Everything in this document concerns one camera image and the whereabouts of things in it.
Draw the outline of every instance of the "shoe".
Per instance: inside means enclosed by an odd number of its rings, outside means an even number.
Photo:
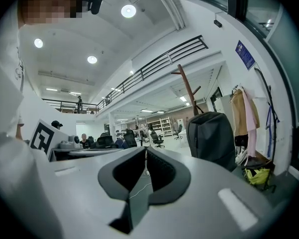
[[[238,154],[236,157],[235,157],[235,163],[237,165],[241,165],[242,162],[248,157],[248,149],[246,149],[245,151],[242,151],[240,152],[240,154]]]

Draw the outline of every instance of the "pink garment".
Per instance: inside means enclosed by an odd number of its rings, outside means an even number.
[[[257,142],[256,118],[252,111],[248,96],[244,92],[244,89],[242,89],[242,94],[243,94],[247,130],[248,130],[248,156],[255,157],[255,145]]]

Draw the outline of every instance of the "yellow bag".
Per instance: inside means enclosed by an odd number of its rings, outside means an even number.
[[[251,170],[249,169],[244,169],[244,170],[245,170],[245,177],[252,185],[264,184],[270,173],[269,169],[260,168],[260,169],[253,170],[256,172],[256,175],[253,176]]]

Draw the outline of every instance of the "desk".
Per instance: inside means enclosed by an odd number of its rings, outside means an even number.
[[[180,148],[189,147],[186,130],[181,131],[178,135],[180,136]]]

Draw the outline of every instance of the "ceiling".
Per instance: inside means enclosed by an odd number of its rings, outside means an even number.
[[[121,15],[126,4],[137,9],[133,18]],[[87,102],[124,61],[168,29],[173,31],[175,25],[160,0],[104,0],[98,15],[84,13],[82,18],[24,26],[20,53],[42,98],[75,100],[61,94],[63,89],[82,93]],[[41,49],[34,46],[36,38],[43,41]],[[97,63],[89,64],[88,56],[95,56]]]
[[[218,71],[211,69],[209,71],[197,71],[187,76],[191,89],[194,91],[198,86],[201,88],[195,94],[197,102],[203,102],[203,99],[208,96],[210,85],[213,84],[211,79],[215,80],[213,72]],[[184,96],[186,102],[183,102],[179,97]],[[157,111],[168,111],[185,108],[186,103],[190,103],[187,89],[181,76],[169,85],[165,85],[142,97],[122,106],[113,113],[115,114],[116,123],[118,119],[133,119],[139,117],[152,117]],[[141,112],[142,109],[152,110],[153,113]]]

